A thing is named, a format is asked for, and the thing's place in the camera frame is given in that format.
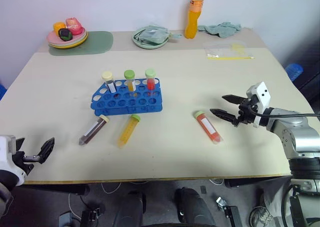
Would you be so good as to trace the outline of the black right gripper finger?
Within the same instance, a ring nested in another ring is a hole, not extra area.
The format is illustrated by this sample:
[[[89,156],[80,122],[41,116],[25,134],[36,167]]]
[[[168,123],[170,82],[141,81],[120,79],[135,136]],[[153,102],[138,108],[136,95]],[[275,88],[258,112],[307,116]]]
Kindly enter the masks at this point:
[[[243,98],[241,96],[233,95],[233,94],[228,94],[228,95],[223,95],[222,98],[229,103],[240,105],[243,102]]]
[[[236,116],[233,114],[228,113],[225,110],[222,109],[218,109],[218,108],[211,108],[210,112],[215,115],[216,117],[225,120],[227,122],[230,122],[232,124],[234,124],[235,120],[236,120]]]

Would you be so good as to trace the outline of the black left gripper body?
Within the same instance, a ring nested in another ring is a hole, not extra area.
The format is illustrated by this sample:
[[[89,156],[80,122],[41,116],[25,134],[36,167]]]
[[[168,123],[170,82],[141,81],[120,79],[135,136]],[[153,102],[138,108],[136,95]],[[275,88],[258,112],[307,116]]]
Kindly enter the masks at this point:
[[[24,151],[17,151],[15,154],[12,155],[13,163],[22,169],[26,175],[33,170],[34,164],[33,163],[40,163],[41,156],[40,155],[30,155],[26,156]]]

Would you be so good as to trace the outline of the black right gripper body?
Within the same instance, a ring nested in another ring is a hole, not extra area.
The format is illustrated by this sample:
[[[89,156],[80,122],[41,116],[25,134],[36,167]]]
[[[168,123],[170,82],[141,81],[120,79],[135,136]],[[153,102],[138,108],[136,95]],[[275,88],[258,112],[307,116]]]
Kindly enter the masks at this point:
[[[240,96],[236,96],[234,100],[235,104],[239,104],[238,108],[238,117],[236,117],[232,124],[237,127],[240,123],[243,124],[252,124],[256,118],[254,114],[252,114],[251,110],[256,111],[258,108],[255,105],[258,103],[258,99],[256,97],[252,98],[244,98]]]

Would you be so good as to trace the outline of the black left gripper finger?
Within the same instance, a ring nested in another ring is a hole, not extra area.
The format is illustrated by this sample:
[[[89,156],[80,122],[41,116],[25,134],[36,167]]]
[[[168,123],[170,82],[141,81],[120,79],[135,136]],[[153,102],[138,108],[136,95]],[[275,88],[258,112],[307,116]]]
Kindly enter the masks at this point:
[[[53,151],[55,145],[55,138],[52,137],[48,139],[41,147],[40,152],[38,153],[38,160],[37,162],[40,164],[43,164],[47,158],[50,156],[50,154]]]
[[[25,140],[24,137],[22,137],[22,138],[17,138],[17,139],[15,140],[15,151],[16,151],[16,152],[18,152],[18,151],[21,149],[24,140]]]

